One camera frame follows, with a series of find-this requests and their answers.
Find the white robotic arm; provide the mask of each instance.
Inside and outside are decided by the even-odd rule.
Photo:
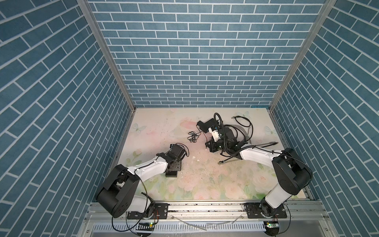
[[[175,172],[176,164],[187,154],[184,147],[171,144],[166,153],[157,154],[150,161],[140,165],[124,167],[117,165],[106,177],[97,191],[97,201],[114,217],[121,216],[126,211],[141,212],[149,217],[153,211],[154,200],[147,194],[135,195],[140,181],[166,172]]]
[[[236,116],[232,118],[244,118],[252,127],[250,120],[245,117]],[[229,154],[228,159],[236,157],[241,160],[251,160],[275,170],[278,184],[261,200],[260,205],[262,214],[266,217],[273,216],[276,213],[276,209],[284,201],[292,195],[297,195],[301,189],[309,184],[312,178],[311,170],[301,161],[293,149],[286,148],[283,151],[268,150],[260,146],[270,146],[276,144],[276,142],[251,145],[247,143],[249,139],[246,139],[246,137],[242,141],[237,141],[232,130],[228,128],[233,126],[224,126],[218,113],[214,114],[213,119],[205,123],[199,121],[197,125],[204,133],[209,131],[213,136],[213,139],[205,143],[210,152],[221,151],[221,154],[226,152]],[[219,164],[225,163],[228,159],[220,161]]]

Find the white arm segment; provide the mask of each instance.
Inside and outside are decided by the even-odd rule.
[[[132,174],[138,175],[142,181],[148,180],[149,178],[161,174],[166,171],[167,162],[162,157],[154,157],[153,159],[142,163],[137,166],[128,167],[128,171]],[[150,200],[147,199],[147,206],[150,205]],[[127,212],[141,212],[145,211],[146,207],[146,196],[145,195],[134,195],[132,202],[130,203]]]
[[[274,150],[274,152],[282,153],[281,150]],[[274,157],[278,156],[277,153],[271,153],[270,151],[263,151],[257,148],[246,149],[240,152],[241,158],[243,160],[251,160],[257,163],[267,165],[268,167],[274,168],[272,160]],[[285,202],[291,194],[284,191],[284,189],[277,183],[275,187],[266,195],[266,202],[272,207],[277,208],[283,202]]]
[[[168,164],[164,158],[156,156],[153,159],[140,165],[128,167],[128,171],[132,174],[138,175],[143,182],[157,174],[165,172],[167,166]]]
[[[290,196],[292,195],[284,191],[280,184],[277,183],[275,187],[265,196],[265,199],[272,208],[277,208]]]
[[[243,145],[242,148],[244,148],[245,146],[251,146],[251,144],[248,143],[246,145]],[[274,150],[274,152],[282,153],[281,150]],[[257,163],[267,165],[270,168],[274,168],[271,161],[274,157],[278,156],[276,153],[273,154],[269,151],[263,151],[258,148],[249,148],[243,150],[240,152],[240,155],[243,160],[255,161]]]
[[[151,203],[150,199],[147,199],[147,206]],[[146,196],[145,195],[134,195],[132,202],[130,203],[127,212],[140,212],[143,213],[146,207]]]

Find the table surface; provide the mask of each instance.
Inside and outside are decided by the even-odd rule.
[[[224,124],[237,124],[231,117],[240,115],[254,126],[251,144],[279,142],[271,149],[283,149],[265,108],[138,108],[134,115],[118,164],[125,167],[141,164],[167,152],[170,144],[183,143],[189,149],[177,178],[156,175],[144,184],[155,200],[236,200],[261,199],[276,184],[272,168],[253,161],[239,160],[218,165],[225,157],[205,147],[203,134],[196,143],[187,140],[188,132],[199,132],[198,121],[206,122],[217,112]],[[301,191],[293,198],[305,198]]]

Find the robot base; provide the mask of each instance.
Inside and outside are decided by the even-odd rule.
[[[158,211],[159,219],[167,219],[168,203],[156,203],[154,205],[154,209]],[[127,212],[127,215],[128,215],[128,220],[139,220],[141,216],[143,215],[143,213]]]
[[[248,202],[244,204],[244,208],[247,212],[247,217],[249,219],[256,219],[256,218],[270,218],[272,217],[266,217],[262,214],[262,209],[260,207],[261,203],[260,202]],[[287,218],[287,214],[284,209],[284,205],[281,204],[278,206],[276,209],[276,216],[277,218]]]

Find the white plastic strip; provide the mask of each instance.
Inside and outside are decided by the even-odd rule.
[[[132,226],[135,224],[135,221],[128,220],[128,225]],[[182,234],[182,233],[197,233],[197,232],[252,232],[252,231],[266,231],[263,221],[238,221],[235,223],[220,224],[208,226],[204,221],[189,221],[188,224],[184,224],[180,221],[175,222],[164,222],[160,221],[155,225],[154,233],[155,234]],[[114,227],[118,230],[124,230],[126,228],[125,223],[115,223]],[[92,229],[92,232],[117,232],[113,230],[112,224],[109,222],[96,223]]]

